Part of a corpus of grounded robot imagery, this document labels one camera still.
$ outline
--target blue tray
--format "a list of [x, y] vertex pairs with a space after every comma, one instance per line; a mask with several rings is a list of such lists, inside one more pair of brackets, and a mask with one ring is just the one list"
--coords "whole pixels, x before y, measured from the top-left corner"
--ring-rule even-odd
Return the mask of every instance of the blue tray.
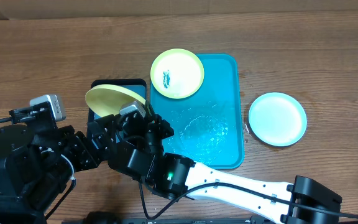
[[198, 54], [204, 82], [192, 96], [174, 100], [150, 89], [150, 102], [175, 135], [165, 152], [181, 154], [215, 169], [234, 169], [244, 160], [237, 62], [227, 54]]

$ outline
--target wooden table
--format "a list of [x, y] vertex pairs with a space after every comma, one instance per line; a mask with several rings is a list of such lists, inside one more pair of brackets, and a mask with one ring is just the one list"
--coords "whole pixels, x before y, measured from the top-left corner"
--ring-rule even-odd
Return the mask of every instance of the wooden table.
[[[281, 91], [308, 115], [304, 138], [274, 149], [245, 133], [246, 158], [232, 174], [266, 181], [311, 177], [358, 213], [358, 11], [0, 21], [0, 118], [47, 93], [62, 95], [67, 119], [86, 131], [84, 95], [103, 78], [143, 78], [164, 50], [224, 52], [238, 63], [244, 120], [257, 96]], [[143, 217], [137, 183], [109, 169], [76, 174], [76, 189], [49, 223], [102, 210]], [[150, 213], [168, 201], [146, 194]], [[164, 218], [247, 217], [217, 202], [181, 200]]]

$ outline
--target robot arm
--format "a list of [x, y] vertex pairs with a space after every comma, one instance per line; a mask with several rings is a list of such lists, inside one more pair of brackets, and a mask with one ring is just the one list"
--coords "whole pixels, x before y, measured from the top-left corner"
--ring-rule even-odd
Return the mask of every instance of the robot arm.
[[[290, 201], [292, 196], [292, 193], [287, 190], [288, 185], [292, 185], [290, 183], [252, 180], [214, 170], [199, 162], [190, 168], [185, 184], [188, 186], [188, 189], [192, 189], [199, 185], [215, 182], [238, 185], [287, 201]], [[214, 200], [228, 203], [268, 218], [274, 223], [281, 223], [281, 216], [287, 215], [289, 211], [289, 205], [272, 202], [262, 197], [229, 187], [207, 187], [205, 189], [196, 190], [187, 196], [196, 200]]]
[[129, 103], [117, 115], [88, 123], [88, 137], [71, 126], [57, 128], [65, 118], [57, 95], [34, 99], [30, 107], [9, 114], [16, 125], [0, 128], [0, 223], [45, 224], [44, 212], [73, 173], [97, 168], [102, 161], [171, 200], [169, 205], [187, 195], [228, 203], [275, 223], [339, 220], [342, 198], [307, 177], [297, 176], [294, 184], [262, 182], [164, 153], [162, 140], [173, 136], [173, 129], [148, 103]]

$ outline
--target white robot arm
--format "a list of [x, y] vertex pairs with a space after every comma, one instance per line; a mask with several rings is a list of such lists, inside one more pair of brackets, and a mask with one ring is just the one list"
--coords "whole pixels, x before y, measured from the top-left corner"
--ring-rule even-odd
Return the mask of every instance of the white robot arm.
[[[215, 182], [238, 185], [287, 201], [290, 201], [292, 196], [292, 193], [287, 190], [287, 186], [291, 185], [291, 183], [252, 180], [214, 170], [200, 162], [197, 162], [194, 167], [190, 168], [186, 179], [186, 186], [188, 186], [188, 189], [190, 190], [199, 185]], [[287, 215], [289, 210], [289, 205], [272, 202], [263, 199], [262, 197], [230, 187], [206, 187], [191, 192], [187, 196], [195, 200], [214, 200], [228, 203], [257, 213], [274, 223], [282, 223], [280, 221], [281, 216]]]

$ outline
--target yellow-green plate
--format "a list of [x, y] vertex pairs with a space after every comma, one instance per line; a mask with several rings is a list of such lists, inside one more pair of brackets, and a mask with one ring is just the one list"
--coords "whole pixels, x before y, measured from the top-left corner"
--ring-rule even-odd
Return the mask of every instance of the yellow-green plate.
[[182, 99], [200, 88], [204, 80], [204, 67], [192, 52], [171, 49], [154, 60], [150, 77], [159, 93], [169, 98]]
[[118, 114], [123, 105], [133, 101], [145, 104], [145, 99], [134, 91], [110, 84], [97, 85], [90, 89], [85, 95], [85, 101], [100, 117]]

